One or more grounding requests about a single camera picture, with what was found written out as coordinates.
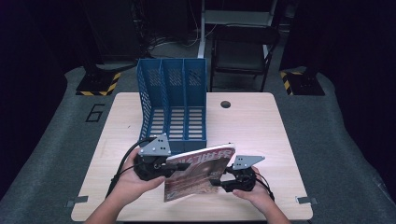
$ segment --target yellow black hazard tape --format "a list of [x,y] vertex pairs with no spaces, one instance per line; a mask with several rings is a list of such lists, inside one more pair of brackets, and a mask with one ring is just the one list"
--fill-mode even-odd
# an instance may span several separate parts
[[111,81],[110,86],[106,91],[76,91],[76,95],[86,95],[86,96],[94,96],[94,95],[111,95],[111,93],[116,89],[117,82],[119,81],[121,73],[117,73],[113,80]]
[[302,75],[301,72],[285,72],[281,71],[280,76],[282,77],[283,85],[285,86],[286,92],[288,95],[294,95],[293,90],[291,89],[291,85],[289,84],[288,81],[288,74],[293,74],[293,75]]

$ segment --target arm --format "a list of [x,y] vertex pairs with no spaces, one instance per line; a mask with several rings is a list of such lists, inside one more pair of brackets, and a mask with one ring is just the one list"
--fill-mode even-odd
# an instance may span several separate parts
[[[134,165],[134,157],[138,150],[134,149],[128,160],[123,164],[122,170]],[[138,199],[144,192],[155,189],[165,180],[164,176],[150,181],[141,180],[134,169],[125,171],[116,187],[107,198],[93,211],[85,223],[115,223],[122,208]]]
[[[257,174],[259,170],[252,166],[252,169]],[[242,191],[239,189],[235,189],[233,191],[233,195],[238,198],[245,199],[250,201],[260,212],[262,212],[269,224],[290,224],[285,214],[279,209],[276,203],[270,198],[267,190],[258,182],[254,186],[252,191]]]

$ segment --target light wood tabletop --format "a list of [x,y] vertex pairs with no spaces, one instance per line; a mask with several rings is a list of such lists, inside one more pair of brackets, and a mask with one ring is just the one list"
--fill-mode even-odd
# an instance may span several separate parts
[[[231,106],[223,108],[220,105],[223,101],[230,102]],[[85,220],[105,199],[110,179],[125,152],[137,142],[141,125],[139,93],[119,93],[78,195],[88,196],[88,201],[75,204],[73,220]],[[296,197],[306,197],[304,183],[271,93],[209,92],[206,96],[206,138],[208,147],[235,143],[235,155],[264,156],[265,160],[255,166],[268,181],[280,209],[290,220],[308,220],[313,216],[311,204],[296,201]],[[252,221],[265,220],[265,217],[249,202],[223,189],[164,203],[162,184],[124,207],[118,220]]]

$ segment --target magazine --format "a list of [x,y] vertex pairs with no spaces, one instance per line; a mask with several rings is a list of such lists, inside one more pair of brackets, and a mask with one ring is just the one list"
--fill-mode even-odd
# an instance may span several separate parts
[[224,144],[167,158],[167,164],[186,162],[190,166],[165,179],[164,201],[170,202],[190,194],[217,192],[219,187],[212,186],[209,179],[221,178],[234,153],[234,144]]

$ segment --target magazine holder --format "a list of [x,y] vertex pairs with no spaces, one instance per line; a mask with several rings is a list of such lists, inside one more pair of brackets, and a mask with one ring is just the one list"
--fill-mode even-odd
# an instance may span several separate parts
[[206,147],[206,60],[140,59],[139,139],[166,133],[172,154]]

